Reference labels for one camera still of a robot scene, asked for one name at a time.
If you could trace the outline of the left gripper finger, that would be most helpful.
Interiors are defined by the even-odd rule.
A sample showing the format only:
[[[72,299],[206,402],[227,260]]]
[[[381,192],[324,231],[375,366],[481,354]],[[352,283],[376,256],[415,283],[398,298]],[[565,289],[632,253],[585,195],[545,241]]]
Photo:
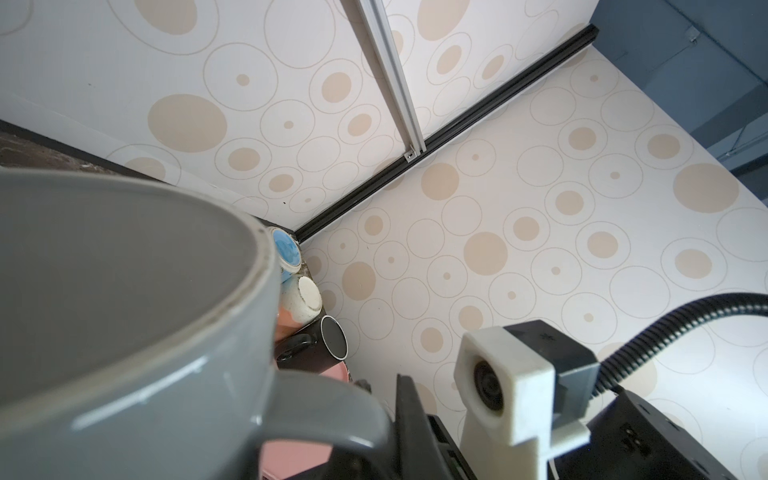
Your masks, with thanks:
[[[397,377],[395,430],[402,479],[453,478],[438,447],[415,382],[406,375]]]

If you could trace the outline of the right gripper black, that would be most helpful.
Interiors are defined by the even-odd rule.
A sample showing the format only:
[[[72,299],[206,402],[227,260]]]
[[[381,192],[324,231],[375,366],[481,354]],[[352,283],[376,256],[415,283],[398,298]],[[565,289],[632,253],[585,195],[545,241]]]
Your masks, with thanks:
[[[587,445],[548,464],[545,479],[731,479],[733,473],[682,426],[624,391],[585,424]],[[458,444],[447,460],[457,479],[478,479]]]

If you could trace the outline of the black mug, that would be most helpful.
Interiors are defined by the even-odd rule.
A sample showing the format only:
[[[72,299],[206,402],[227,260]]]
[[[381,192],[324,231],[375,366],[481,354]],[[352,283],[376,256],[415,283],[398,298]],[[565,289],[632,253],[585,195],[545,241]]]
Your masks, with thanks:
[[[345,361],[348,354],[342,326],[334,317],[324,315],[280,341],[274,360],[279,369],[322,373]]]

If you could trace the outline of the dark grey mug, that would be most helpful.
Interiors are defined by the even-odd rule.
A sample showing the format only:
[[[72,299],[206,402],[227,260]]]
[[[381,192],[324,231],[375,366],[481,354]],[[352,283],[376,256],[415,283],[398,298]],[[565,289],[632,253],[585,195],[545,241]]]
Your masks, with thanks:
[[[276,247],[255,218],[126,177],[1,173],[1,475],[249,479],[270,440],[382,474],[365,391],[280,371]]]

